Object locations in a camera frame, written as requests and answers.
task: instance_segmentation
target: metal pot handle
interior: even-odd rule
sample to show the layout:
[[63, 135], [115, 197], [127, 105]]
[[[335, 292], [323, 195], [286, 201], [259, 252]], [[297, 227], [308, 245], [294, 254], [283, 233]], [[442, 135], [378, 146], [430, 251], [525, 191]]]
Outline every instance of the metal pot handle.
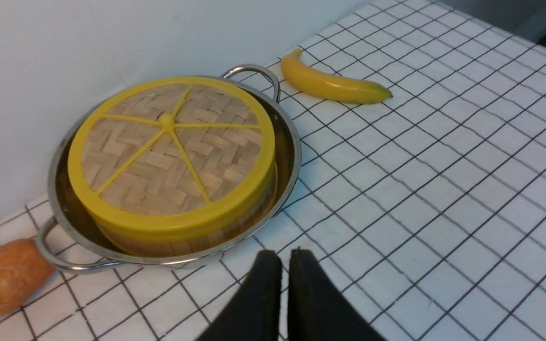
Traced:
[[74, 264], [69, 263], [67, 261], [64, 261], [62, 259], [59, 259], [56, 257], [56, 255], [52, 254], [50, 252], [50, 249], [48, 248], [46, 244], [46, 237], [48, 233], [54, 227], [58, 224], [56, 221], [56, 218], [52, 217], [47, 220], [41, 226], [39, 229], [39, 232], [37, 233], [37, 237], [35, 237], [35, 242], [37, 243], [37, 249], [41, 253], [41, 255], [54, 267], [58, 270], [61, 270], [63, 272], [68, 272], [69, 274], [93, 274], [95, 272], [101, 272], [104, 270], [108, 270], [111, 268], [114, 268], [119, 265], [123, 265], [124, 263], [121, 261], [114, 261], [114, 260], [104, 260], [104, 261], [98, 261], [96, 263], [89, 263], [89, 264]]
[[277, 79], [277, 76], [275, 76], [275, 73], [271, 72], [271, 70], [267, 69], [266, 67], [262, 67], [260, 65], [256, 64], [242, 64], [237, 65], [236, 67], [232, 67], [229, 70], [227, 70], [225, 73], [221, 75], [222, 78], [230, 78], [237, 73], [245, 72], [245, 71], [253, 71], [256, 73], [260, 73], [263, 75], [266, 79], [273, 84], [273, 100], [276, 103], [279, 103], [279, 80]]

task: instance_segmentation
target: stainless steel pan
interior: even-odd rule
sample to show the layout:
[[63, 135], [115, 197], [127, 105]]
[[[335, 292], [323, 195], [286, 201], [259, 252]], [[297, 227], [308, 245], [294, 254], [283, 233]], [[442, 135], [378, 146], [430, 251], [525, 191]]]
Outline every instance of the stainless steel pan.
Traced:
[[[273, 84], [274, 99], [271, 99], [253, 87], [228, 79], [237, 73], [245, 71], [258, 72], [270, 80], [271, 84]], [[76, 130], [89, 115], [87, 114], [69, 130], [67, 136], [60, 142], [60, 145], [58, 145], [58, 148], [54, 153], [52, 164], [50, 165], [50, 172], [48, 175], [48, 196], [54, 216], [41, 226], [36, 238], [39, 251], [48, 261], [50, 261], [50, 263], [59, 270], [73, 274], [89, 274], [125, 264], [141, 266], [159, 265], [170, 268], [199, 266], [208, 261], [221, 259], [225, 250], [235, 246], [250, 235], [253, 235], [253, 233], [263, 227], [280, 211], [282, 205], [286, 199], [288, 199], [299, 175], [300, 141], [296, 128], [292, 123], [292, 119], [290, 119], [288, 114], [286, 114], [283, 108], [278, 104], [280, 96], [279, 80], [277, 80], [277, 77], [273, 72], [262, 66], [253, 64], [243, 64], [234, 67], [221, 75], [221, 77], [218, 77], [218, 79], [229, 82], [250, 93], [258, 102], [260, 102], [260, 104], [262, 104], [271, 117], [275, 129], [275, 162], [277, 164], [278, 172], [277, 196], [275, 197], [275, 204], [271, 208], [271, 211], [254, 226], [245, 231], [245, 233], [208, 250], [189, 255], [160, 258], [137, 257], [124, 253], [102, 235], [100, 230], [96, 227], [94, 220], [88, 212], [85, 211], [85, 208], [75, 196], [69, 183], [69, 175], [67, 173], [69, 147]], [[59, 224], [71, 238], [78, 242], [78, 244], [95, 254], [101, 255], [105, 260], [90, 264], [73, 264], [58, 258], [50, 252], [46, 244], [46, 236], [57, 224]]]

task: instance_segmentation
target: yellow spoke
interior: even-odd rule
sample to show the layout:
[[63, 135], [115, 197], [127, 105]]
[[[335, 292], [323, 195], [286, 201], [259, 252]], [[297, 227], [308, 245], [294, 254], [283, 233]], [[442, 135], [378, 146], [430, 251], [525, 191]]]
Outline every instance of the yellow spoke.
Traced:
[[233, 123], [176, 123], [176, 128], [244, 128], [260, 129], [259, 125], [235, 125]]
[[100, 186], [100, 188], [96, 191], [96, 194], [97, 196], [100, 195], [100, 193], [102, 193], [104, 191], [104, 189], [110, 185], [113, 181], [115, 181], [115, 179], [117, 179], [117, 177], [119, 175], [121, 175], [121, 173], [123, 173], [129, 166], [130, 164], [132, 164], [132, 162], [136, 161], [136, 159], [142, 154], [144, 153], [147, 149], [149, 149], [149, 147], [154, 144], [158, 138], [160, 138], [163, 133], [165, 133], [165, 130], [160, 130], [159, 132], [157, 132], [157, 134], [155, 134], [155, 136], [153, 136], [149, 142], [145, 143], [145, 145], [143, 145], [142, 147], [140, 147], [140, 149], [134, 154], [132, 155], [132, 157], [130, 157], [128, 159], [128, 161], [126, 161], [121, 167], [119, 167], [119, 169], [107, 180], [106, 183], [104, 183], [102, 186]]
[[201, 180], [199, 179], [199, 175], [197, 175], [197, 171], [193, 167], [193, 163], [189, 159], [187, 152], [184, 150], [184, 148], [180, 144], [180, 140], [178, 140], [178, 136], [174, 134], [174, 131], [170, 131], [170, 136], [172, 136], [172, 139], [174, 140], [176, 147], [178, 147], [178, 150], [180, 151], [180, 155], [182, 155], [184, 162], [187, 164], [187, 168], [189, 169], [189, 172], [193, 176], [193, 180], [195, 181], [195, 183], [197, 183], [197, 187], [199, 187], [199, 190], [201, 191], [203, 199], [206, 201], [206, 205], [212, 203], [212, 201], [210, 201], [210, 197], [208, 196], [208, 193], [206, 192], [206, 188], [203, 186], [203, 183], [201, 183]]
[[191, 90], [193, 89], [193, 84], [190, 84], [187, 89], [180, 95], [180, 99], [178, 99], [178, 102], [176, 102], [176, 106], [174, 106], [174, 110], [171, 113], [172, 116], [172, 122], [174, 122], [174, 119], [176, 118], [176, 115], [178, 115], [178, 112], [180, 111], [180, 108], [182, 107], [182, 104], [184, 103], [184, 99], [187, 98], [187, 95]]
[[103, 114], [103, 115], [101, 115], [101, 117], [102, 118], [121, 119], [123, 121], [146, 123], [148, 125], [154, 125], [154, 126], [161, 126], [161, 123], [159, 123], [158, 121], [152, 121], [151, 119], [139, 118], [139, 117], [134, 117], [134, 116]]

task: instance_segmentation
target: bamboo steamer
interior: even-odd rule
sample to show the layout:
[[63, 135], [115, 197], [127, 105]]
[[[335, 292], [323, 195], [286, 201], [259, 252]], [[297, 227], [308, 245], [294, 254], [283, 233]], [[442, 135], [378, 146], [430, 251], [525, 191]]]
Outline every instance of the bamboo steamer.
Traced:
[[203, 77], [149, 82], [97, 108], [69, 151], [73, 191], [108, 239], [143, 257], [206, 250], [275, 197], [275, 137], [244, 90]]

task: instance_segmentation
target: yellow center knob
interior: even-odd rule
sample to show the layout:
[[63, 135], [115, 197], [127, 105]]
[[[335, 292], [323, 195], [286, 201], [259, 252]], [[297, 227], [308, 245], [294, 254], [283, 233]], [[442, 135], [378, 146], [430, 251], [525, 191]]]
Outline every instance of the yellow center knob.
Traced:
[[161, 115], [159, 121], [163, 129], [167, 131], [174, 130], [174, 120], [172, 119], [172, 115]]

